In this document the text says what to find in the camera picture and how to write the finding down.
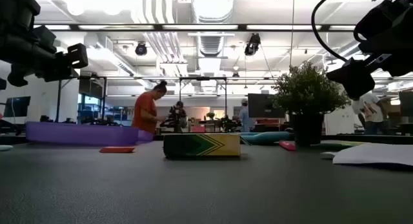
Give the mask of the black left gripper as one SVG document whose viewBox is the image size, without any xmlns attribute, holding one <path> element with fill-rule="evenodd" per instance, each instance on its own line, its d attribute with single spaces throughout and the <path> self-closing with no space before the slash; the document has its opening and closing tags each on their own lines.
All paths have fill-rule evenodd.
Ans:
<svg viewBox="0 0 413 224">
<path fill-rule="evenodd" d="M 45 26 L 0 34 L 0 60 L 11 64 L 7 81 L 23 87 L 28 84 L 25 77 L 32 74 L 46 82 L 78 77 L 76 70 L 88 66 L 86 46 L 78 43 L 66 53 L 58 52 L 54 40 L 55 35 Z"/>
</svg>

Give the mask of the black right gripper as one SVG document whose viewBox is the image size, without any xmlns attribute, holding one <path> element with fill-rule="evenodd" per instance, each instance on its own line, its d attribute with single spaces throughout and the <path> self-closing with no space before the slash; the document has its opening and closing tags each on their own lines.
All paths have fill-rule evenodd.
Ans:
<svg viewBox="0 0 413 224">
<path fill-rule="evenodd" d="M 383 0 L 356 25 L 359 49 L 371 56 L 387 55 L 380 68 L 393 77 L 413 72 L 413 0 Z M 375 87 L 370 75 L 374 58 L 351 57 L 327 78 L 343 85 L 350 98 L 359 98 Z"/>
</svg>

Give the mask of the green marker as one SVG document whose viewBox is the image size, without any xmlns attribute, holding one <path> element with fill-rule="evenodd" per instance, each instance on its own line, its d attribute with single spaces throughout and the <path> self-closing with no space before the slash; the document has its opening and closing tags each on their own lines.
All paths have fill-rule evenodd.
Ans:
<svg viewBox="0 0 413 224">
<path fill-rule="evenodd" d="M 340 151 L 350 147 L 356 147 L 358 145 L 365 144 L 365 142 L 359 141 L 340 141 L 340 140 L 323 140 L 318 144 L 311 145 L 311 148 L 319 150 L 333 150 Z"/>
</svg>

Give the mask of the white paper notes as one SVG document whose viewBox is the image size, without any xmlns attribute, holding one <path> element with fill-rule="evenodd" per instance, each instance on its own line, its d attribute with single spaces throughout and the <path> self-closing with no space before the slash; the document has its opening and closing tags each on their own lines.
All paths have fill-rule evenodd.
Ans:
<svg viewBox="0 0 413 224">
<path fill-rule="evenodd" d="M 413 167 L 413 145 L 364 143 L 339 152 L 322 152 L 322 159 L 337 165 L 386 164 Z"/>
</svg>

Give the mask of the orange eraser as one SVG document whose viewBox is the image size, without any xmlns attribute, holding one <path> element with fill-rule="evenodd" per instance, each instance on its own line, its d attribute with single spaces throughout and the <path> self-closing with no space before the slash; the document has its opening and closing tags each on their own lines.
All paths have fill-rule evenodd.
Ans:
<svg viewBox="0 0 413 224">
<path fill-rule="evenodd" d="M 99 150 L 100 153 L 133 153 L 135 147 L 103 147 Z"/>
</svg>

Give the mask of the green yellow crayon box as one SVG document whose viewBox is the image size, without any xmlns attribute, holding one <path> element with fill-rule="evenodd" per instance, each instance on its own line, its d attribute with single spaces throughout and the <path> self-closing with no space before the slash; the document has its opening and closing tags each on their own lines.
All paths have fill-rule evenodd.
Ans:
<svg viewBox="0 0 413 224">
<path fill-rule="evenodd" d="M 166 158 L 240 157 L 239 134 L 172 134 L 163 141 Z"/>
</svg>

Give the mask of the person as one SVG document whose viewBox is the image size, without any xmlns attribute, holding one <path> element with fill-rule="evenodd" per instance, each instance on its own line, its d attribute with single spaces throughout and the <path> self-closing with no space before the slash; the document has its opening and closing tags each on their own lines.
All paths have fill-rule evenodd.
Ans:
<svg viewBox="0 0 413 224">
<path fill-rule="evenodd" d="M 360 120 L 366 135 L 387 135 L 387 113 L 380 99 L 371 92 L 352 97 L 352 109 Z"/>
<path fill-rule="evenodd" d="M 248 114 L 248 99 L 241 100 L 241 109 L 239 111 L 239 119 L 241 121 L 241 131 L 250 132 L 254 128 L 254 122 Z"/>
<path fill-rule="evenodd" d="M 166 81 L 161 81 L 136 99 L 132 127 L 155 134 L 157 123 L 165 120 L 165 117 L 158 116 L 155 101 L 166 94 L 166 85 Z"/>
</svg>

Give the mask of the potted green plant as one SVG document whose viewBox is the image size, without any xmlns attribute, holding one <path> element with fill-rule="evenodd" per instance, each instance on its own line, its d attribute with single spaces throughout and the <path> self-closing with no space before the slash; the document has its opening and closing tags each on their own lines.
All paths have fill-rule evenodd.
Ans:
<svg viewBox="0 0 413 224">
<path fill-rule="evenodd" d="M 319 144 L 325 115 L 350 104 L 340 84 L 329 80 L 323 68 L 309 62 L 291 66 L 272 88 L 276 91 L 272 106 L 288 114 L 299 147 Z"/>
</svg>

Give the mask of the dark computer monitor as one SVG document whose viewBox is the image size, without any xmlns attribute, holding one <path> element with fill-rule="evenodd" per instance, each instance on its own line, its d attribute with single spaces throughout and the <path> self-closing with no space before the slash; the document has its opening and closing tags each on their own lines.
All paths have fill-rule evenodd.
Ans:
<svg viewBox="0 0 413 224">
<path fill-rule="evenodd" d="M 5 109 L 3 112 L 4 117 L 26 117 L 30 100 L 30 96 L 9 97 L 6 100 Z"/>
<path fill-rule="evenodd" d="M 413 92 L 400 92 L 400 112 L 403 117 L 413 117 Z"/>
<path fill-rule="evenodd" d="M 248 94 L 248 113 L 251 118 L 284 118 L 282 108 L 273 106 L 272 94 Z"/>
</svg>

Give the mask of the purple plastic pencil box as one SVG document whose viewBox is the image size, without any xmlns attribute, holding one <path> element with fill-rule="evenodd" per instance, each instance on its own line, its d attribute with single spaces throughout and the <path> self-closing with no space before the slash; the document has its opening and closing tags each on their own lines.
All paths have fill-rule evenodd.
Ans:
<svg viewBox="0 0 413 224">
<path fill-rule="evenodd" d="M 26 138 L 55 144 L 124 147 L 151 142 L 154 135 L 135 127 L 29 121 Z"/>
</svg>

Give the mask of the teal calculator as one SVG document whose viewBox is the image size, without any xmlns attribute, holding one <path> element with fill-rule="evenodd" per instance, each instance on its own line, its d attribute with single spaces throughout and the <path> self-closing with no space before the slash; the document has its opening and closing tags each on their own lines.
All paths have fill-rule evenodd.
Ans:
<svg viewBox="0 0 413 224">
<path fill-rule="evenodd" d="M 243 132 L 241 137 L 251 145 L 270 146 L 279 141 L 289 140 L 289 132 Z"/>
</svg>

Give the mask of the black background frame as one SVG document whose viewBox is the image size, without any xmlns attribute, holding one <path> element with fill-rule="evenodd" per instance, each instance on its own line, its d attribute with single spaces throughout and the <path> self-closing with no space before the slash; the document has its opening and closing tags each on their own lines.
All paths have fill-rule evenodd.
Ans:
<svg viewBox="0 0 413 224">
<path fill-rule="evenodd" d="M 208 77 L 208 76 L 198 76 L 198 77 L 179 77 L 179 100 L 182 101 L 181 99 L 181 90 L 186 86 L 186 84 L 184 86 L 182 86 L 182 81 L 183 80 L 196 80 L 196 81 L 210 81 L 210 80 L 222 80 L 225 82 L 225 85 L 222 86 L 223 89 L 225 90 L 225 115 L 224 117 L 228 116 L 228 108 L 227 108 L 227 85 L 228 85 L 228 79 L 227 77 Z"/>
</svg>

